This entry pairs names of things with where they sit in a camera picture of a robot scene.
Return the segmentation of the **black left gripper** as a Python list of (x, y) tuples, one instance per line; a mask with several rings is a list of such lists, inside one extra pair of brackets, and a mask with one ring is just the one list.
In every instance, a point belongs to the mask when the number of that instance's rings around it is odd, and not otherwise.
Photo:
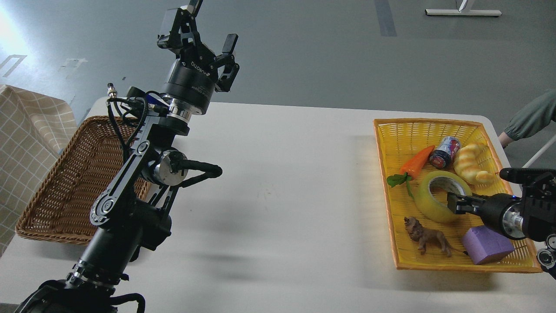
[(201, 66), (195, 61), (201, 57), (202, 45), (196, 17), (202, 0), (190, 0), (187, 5), (168, 9), (157, 36), (157, 46), (175, 54), (175, 62), (161, 89), (167, 103), (193, 115), (207, 112), (214, 92), (229, 92), (239, 72), (234, 50), (238, 34), (228, 34), (221, 55), (210, 55), (209, 63)]

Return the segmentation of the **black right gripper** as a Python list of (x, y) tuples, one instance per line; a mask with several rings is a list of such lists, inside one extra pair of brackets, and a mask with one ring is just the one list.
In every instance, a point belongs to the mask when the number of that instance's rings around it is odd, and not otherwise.
[(506, 193), (492, 196), (447, 193), (447, 207), (454, 214), (469, 213), (480, 216), (485, 226), (511, 240), (522, 240), (526, 237), (522, 230), (520, 197)]

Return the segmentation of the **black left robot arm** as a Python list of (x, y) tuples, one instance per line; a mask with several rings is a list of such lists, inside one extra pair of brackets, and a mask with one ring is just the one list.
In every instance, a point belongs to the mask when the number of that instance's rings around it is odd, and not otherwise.
[(206, 113), (214, 92), (230, 91), (239, 71), (237, 34), (226, 37), (220, 55), (202, 43), (196, 25), (201, 6), (191, 0), (165, 12), (157, 45), (172, 51), (175, 61), (160, 92), (131, 87), (121, 98), (107, 85), (106, 107), (123, 164), (91, 206), (96, 233), (68, 276), (42, 283), (17, 313), (115, 313), (129, 302), (145, 311), (143, 295), (114, 295), (129, 279), (126, 266), (141, 248), (154, 251), (171, 235), (169, 212), (180, 188), (222, 174), (219, 166), (187, 159), (172, 147), (175, 136), (189, 133), (191, 116)]

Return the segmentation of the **person's green sleeved forearm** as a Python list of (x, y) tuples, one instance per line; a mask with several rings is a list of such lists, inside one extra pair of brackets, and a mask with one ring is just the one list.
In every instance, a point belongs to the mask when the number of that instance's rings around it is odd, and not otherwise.
[(514, 141), (534, 136), (556, 120), (556, 91), (548, 89), (515, 113), (498, 136), (505, 149)]

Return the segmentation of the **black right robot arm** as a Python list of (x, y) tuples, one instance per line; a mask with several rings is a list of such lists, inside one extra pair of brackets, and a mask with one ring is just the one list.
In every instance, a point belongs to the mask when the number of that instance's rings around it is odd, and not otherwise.
[(544, 272), (556, 277), (556, 186), (554, 169), (503, 168), (500, 178), (522, 187), (522, 196), (498, 193), (471, 196), (447, 193), (447, 207), (455, 214), (473, 214), (494, 232), (511, 240), (544, 242), (536, 253)]

